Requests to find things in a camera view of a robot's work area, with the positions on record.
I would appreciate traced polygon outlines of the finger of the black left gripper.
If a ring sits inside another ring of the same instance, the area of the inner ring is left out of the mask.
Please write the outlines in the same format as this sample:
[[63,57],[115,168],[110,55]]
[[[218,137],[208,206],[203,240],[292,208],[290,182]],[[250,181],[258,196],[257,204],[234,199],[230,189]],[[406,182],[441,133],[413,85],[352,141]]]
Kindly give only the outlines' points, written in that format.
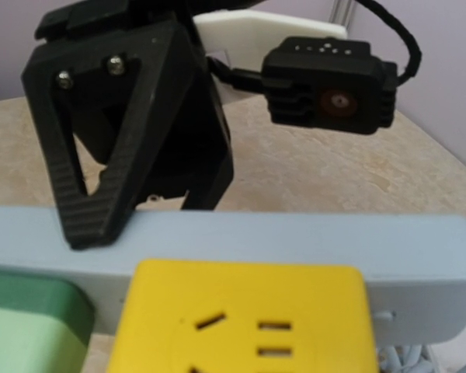
[[22,74],[66,241],[120,235],[179,111],[174,22],[36,47]]
[[180,23],[131,35],[139,64],[131,97],[131,203],[183,197],[184,210],[212,210],[234,175],[231,136],[201,43]]

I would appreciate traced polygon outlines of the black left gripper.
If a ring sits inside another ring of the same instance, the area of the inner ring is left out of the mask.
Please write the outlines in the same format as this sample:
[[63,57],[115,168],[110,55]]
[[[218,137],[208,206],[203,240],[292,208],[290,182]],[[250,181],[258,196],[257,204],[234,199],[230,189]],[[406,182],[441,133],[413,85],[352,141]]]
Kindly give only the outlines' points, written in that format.
[[248,9],[258,1],[80,1],[46,13],[38,39],[81,38],[110,30],[145,26],[158,18],[177,19],[190,31],[194,16],[219,10]]

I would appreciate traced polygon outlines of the yellow cube adapter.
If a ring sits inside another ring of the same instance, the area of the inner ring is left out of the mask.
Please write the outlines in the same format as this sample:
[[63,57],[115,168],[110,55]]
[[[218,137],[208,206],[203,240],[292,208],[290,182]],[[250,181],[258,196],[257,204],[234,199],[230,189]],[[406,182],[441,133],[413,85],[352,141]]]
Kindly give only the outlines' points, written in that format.
[[144,260],[110,372],[376,372],[366,287],[348,266]]

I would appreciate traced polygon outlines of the light blue power strip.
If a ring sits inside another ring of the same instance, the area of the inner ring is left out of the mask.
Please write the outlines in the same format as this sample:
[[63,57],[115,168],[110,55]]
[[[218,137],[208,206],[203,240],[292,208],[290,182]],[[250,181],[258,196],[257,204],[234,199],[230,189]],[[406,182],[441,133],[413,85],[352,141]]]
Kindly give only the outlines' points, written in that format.
[[356,267],[381,346],[441,343],[466,327],[461,216],[138,211],[113,245],[74,251],[53,208],[0,207],[0,269],[76,284],[98,333],[115,332],[147,258]]

